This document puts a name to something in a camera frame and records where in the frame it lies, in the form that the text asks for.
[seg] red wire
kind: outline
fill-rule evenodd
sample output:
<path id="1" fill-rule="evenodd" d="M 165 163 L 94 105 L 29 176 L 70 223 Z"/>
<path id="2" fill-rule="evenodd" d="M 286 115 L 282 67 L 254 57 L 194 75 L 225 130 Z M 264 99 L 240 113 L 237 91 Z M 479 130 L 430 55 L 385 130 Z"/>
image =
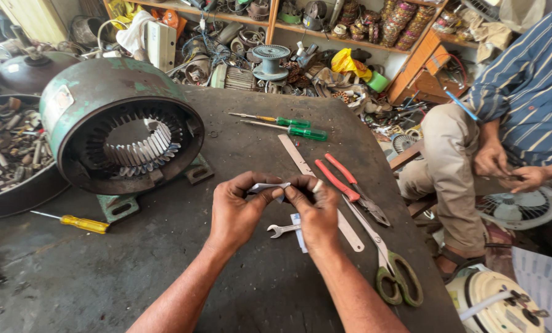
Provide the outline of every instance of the red wire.
<path id="1" fill-rule="evenodd" d="M 422 121 L 424 121 L 424 118 L 426 117 L 426 113 L 424 112 L 424 110 L 422 110 L 421 107 L 418 107 L 418 109 L 420 109 L 420 111 L 422 111 L 422 113 L 424 114 L 424 117 L 422 117 L 422 120 L 420 120 L 420 124 L 422 124 Z"/>
<path id="2" fill-rule="evenodd" d="M 459 63 L 459 66 L 461 67 L 461 70 L 463 70 L 463 79 L 464 79 L 464 83 L 467 84 L 468 80 L 467 80 L 467 73 L 465 72 L 464 70 L 464 66 L 463 64 L 460 62 L 459 58 L 457 58 L 457 56 L 455 55 L 451 55 L 450 53 L 443 53 L 441 55 L 437 55 L 435 57 L 439 57 L 439 56 L 451 56 L 453 58 L 455 58 L 455 60 L 457 60 L 457 63 Z M 429 62 L 431 62 L 432 59 L 428 59 L 428 61 L 424 64 L 424 66 L 428 65 Z"/>

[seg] hand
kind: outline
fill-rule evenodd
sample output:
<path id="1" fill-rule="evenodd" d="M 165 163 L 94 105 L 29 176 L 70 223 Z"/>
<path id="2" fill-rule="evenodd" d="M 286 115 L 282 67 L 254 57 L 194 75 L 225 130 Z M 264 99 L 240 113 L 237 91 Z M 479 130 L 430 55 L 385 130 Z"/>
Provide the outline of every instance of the hand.
<path id="1" fill-rule="evenodd" d="M 217 251 L 235 253 L 247 243 L 265 207 L 284 191 L 267 188 L 250 201 L 243 195 L 256 183 L 280 184 L 282 179 L 255 171 L 247 171 L 220 183 L 214 190 L 212 227 L 206 245 Z"/>
<path id="2" fill-rule="evenodd" d="M 502 145 L 497 143 L 484 144 L 474 160 L 475 173 L 479 176 L 494 176 L 507 179 L 511 175 L 507 168 L 508 157 Z"/>
<path id="3" fill-rule="evenodd" d="M 310 255 L 321 250 L 339 249 L 337 237 L 337 203 L 339 195 L 321 182 L 317 193 L 313 189 L 319 179 L 299 175 L 287 180 L 290 186 L 284 194 L 301 215 L 302 237 Z"/>
<path id="4" fill-rule="evenodd" d="M 522 180 L 500 180 L 500 185 L 511 188 L 511 193 L 536 191 L 548 179 L 545 168 L 525 166 L 512 171 Z"/>

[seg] scissors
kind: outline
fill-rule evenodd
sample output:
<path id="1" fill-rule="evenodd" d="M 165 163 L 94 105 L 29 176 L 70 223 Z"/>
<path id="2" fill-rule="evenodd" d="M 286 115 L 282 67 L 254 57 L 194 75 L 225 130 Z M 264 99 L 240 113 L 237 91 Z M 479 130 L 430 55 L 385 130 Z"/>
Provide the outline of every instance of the scissors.
<path id="1" fill-rule="evenodd" d="M 343 166 L 341 163 L 337 161 L 337 159 L 333 158 L 331 154 L 325 154 L 325 158 L 331 162 L 339 171 L 342 172 L 342 174 L 346 177 L 348 182 L 354 187 L 356 191 L 353 191 L 344 183 L 339 181 L 339 179 L 334 176 L 329 169 L 321 162 L 321 160 L 317 159 L 315 161 L 315 164 L 319 167 L 319 169 L 324 173 L 325 177 L 331 181 L 333 185 L 335 185 L 341 192 L 346 194 L 351 202 L 357 201 L 378 223 L 383 224 L 384 226 L 390 226 L 389 220 L 386 218 L 385 213 L 383 210 L 375 204 L 375 201 L 370 200 L 366 194 L 364 194 L 364 191 L 358 186 L 358 182 L 356 181 L 356 178 L 346 169 L 345 166 Z"/>
<path id="2" fill-rule="evenodd" d="M 345 195 L 343 198 L 344 201 L 346 201 L 346 205 L 348 205 L 350 210 L 352 210 L 352 213 L 354 213 L 358 221 L 360 221 L 364 229 L 366 229 L 366 232 L 372 241 L 375 242 L 375 245 L 379 250 L 379 269 L 376 272 L 375 286 L 376 290 L 381 295 L 381 298 L 385 302 L 393 305 L 400 304 L 403 299 L 408 305 L 420 306 L 424 301 L 424 293 L 422 291 L 420 280 L 415 275 L 414 270 L 401 255 L 393 253 L 387 249 L 383 239 L 372 229 L 368 221 L 364 218 L 364 216 L 362 216 L 361 212 L 346 198 Z M 415 286 L 415 299 L 411 297 L 408 284 L 405 281 L 404 276 L 397 269 L 397 263 L 403 265 L 407 270 L 408 277 Z M 388 295 L 383 288 L 382 283 L 385 279 L 393 285 L 392 295 Z"/>

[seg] man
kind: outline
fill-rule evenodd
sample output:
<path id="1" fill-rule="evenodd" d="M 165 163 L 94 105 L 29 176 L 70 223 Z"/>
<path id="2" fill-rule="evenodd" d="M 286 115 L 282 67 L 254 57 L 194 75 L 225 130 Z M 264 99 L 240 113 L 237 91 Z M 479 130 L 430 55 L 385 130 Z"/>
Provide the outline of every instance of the man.
<path id="1" fill-rule="evenodd" d="M 436 264 L 446 283 L 485 260 L 473 172 L 498 178 L 506 188 L 501 192 L 512 193 L 535 191 L 552 179 L 552 13 L 489 65 L 471 87 L 469 103 L 481 124 L 455 104 L 433 108 L 422 122 L 426 159 L 399 175 L 407 199 L 437 193 L 446 246 Z M 475 187 L 481 182 L 475 178 Z"/>
<path id="2" fill-rule="evenodd" d="M 248 171 L 219 184 L 214 190 L 212 225 L 204 247 L 128 332 L 192 332 L 208 293 L 229 258 L 251 238 L 264 208 L 285 194 L 301 215 L 305 245 L 325 280 L 346 332 L 408 333 L 341 250 L 337 238 L 338 194 L 312 176 L 288 181 L 292 185 L 285 190 L 268 188 L 250 201 L 245 201 L 243 195 L 254 184 L 280 184 L 282 180 Z"/>

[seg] blue striped shirt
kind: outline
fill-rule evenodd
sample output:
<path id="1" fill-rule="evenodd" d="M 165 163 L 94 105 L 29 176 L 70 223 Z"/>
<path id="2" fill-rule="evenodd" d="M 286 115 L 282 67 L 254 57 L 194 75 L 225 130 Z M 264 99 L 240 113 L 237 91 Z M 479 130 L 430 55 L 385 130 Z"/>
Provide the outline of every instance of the blue striped shirt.
<path id="1" fill-rule="evenodd" d="M 552 12 L 475 80 L 469 103 L 484 123 L 501 118 L 510 163 L 552 164 Z"/>

